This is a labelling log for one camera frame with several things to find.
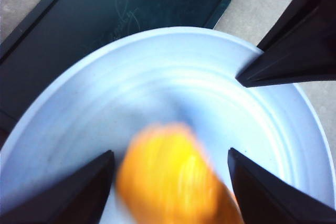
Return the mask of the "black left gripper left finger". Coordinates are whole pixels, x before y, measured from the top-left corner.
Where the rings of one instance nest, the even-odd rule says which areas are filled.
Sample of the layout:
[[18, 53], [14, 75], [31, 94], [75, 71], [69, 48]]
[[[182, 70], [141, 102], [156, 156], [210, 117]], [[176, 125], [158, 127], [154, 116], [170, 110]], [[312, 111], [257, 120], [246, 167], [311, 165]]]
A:
[[54, 187], [1, 215], [1, 223], [99, 223], [114, 165], [114, 153], [108, 150]]

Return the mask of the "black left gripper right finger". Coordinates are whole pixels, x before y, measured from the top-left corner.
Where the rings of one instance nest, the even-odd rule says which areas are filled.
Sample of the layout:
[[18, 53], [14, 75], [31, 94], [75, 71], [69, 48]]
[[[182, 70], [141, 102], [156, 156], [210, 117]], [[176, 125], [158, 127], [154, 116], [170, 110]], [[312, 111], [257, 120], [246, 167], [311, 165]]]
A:
[[335, 223], [335, 210], [285, 183], [239, 151], [228, 151], [232, 187], [245, 223]]

